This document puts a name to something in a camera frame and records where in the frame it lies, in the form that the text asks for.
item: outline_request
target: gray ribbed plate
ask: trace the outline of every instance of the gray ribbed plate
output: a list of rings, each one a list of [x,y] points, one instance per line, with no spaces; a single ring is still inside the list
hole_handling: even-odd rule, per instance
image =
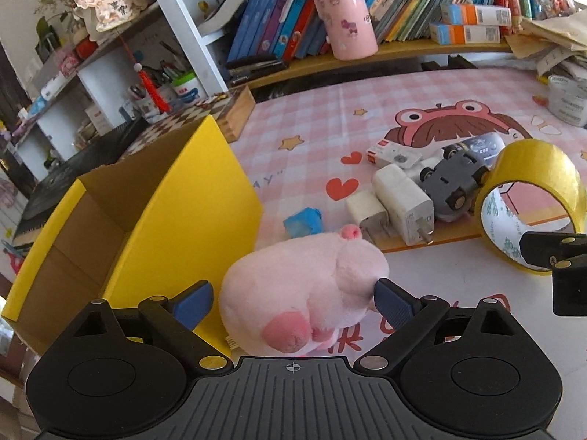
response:
[[[42,433],[39,440],[58,440]],[[199,380],[171,417],[128,440],[462,440],[416,417],[384,379],[344,359],[243,358]],[[553,440],[544,431],[512,440]]]

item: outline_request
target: pink cup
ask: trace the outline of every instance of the pink cup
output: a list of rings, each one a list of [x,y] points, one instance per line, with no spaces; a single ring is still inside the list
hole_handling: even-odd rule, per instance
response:
[[[365,0],[314,0],[336,59],[359,60],[375,54],[377,40]]]

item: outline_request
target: checkered pattern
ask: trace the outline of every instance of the checkered pattern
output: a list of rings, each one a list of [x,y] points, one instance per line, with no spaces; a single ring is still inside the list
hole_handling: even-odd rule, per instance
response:
[[[258,248],[286,239],[284,218],[306,206],[322,211],[328,231],[350,223],[344,200],[328,197],[327,182],[356,179],[359,190],[369,188],[375,168],[366,163],[365,152],[397,127],[395,115],[408,108],[483,102],[492,113],[516,119],[532,137],[558,145],[587,180],[587,161],[581,158],[581,151],[587,151],[587,131],[560,122],[533,95],[547,95],[547,87],[531,73],[455,70],[348,82],[258,104],[240,140],[231,145],[265,207]],[[367,112],[356,116],[360,110]],[[297,135],[302,145],[279,150],[284,139]],[[433,142],[424,155],[450,142]],[[341,157],[353,151],[363,154],[363,161],[342,164]]]
[[[219,121],[220,118],[231,109],[234,102],[238,99],[240,92],[241,89],[230,91],[228,92],[227,98],[221,99],[203,107],[189,107],[179,112],[178,114],[174,114],[167,119],[153,124],[151,127],[145,129],[145,131],[130,145],[130,147],[128,147],[120,160],[124,160],[130,155],[139,152],[141,149],[144,149],[157,140],[157,138],[160,136],[183,127],[190,122],[201,120],[209,115],[213,116],[216,121]]]

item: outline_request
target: pink plush pig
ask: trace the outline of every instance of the pink plush pig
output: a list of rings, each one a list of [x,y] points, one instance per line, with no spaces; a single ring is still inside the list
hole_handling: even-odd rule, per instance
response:
[[[389,266],[359,227],[295,238],[233,264],[222,283],[220,314],[248,354],[293,357],[333,346],[372,305]]]

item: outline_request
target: red heart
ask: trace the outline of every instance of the red heart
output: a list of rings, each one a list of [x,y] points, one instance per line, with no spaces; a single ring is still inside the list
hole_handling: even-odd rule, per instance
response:
[[[327,194],[337,202],[353,194],[357,188],[359,188],[359,180],[357,179],[348,179],[345,183],[342,183],[340,179],[332,179],[328,180]]]
[[[356,165],[359,164],[361,160],[363,160],[363,154],[360,152],[351,152],[350,157],[347,155],[340,159],[340,161],[346,165]]]

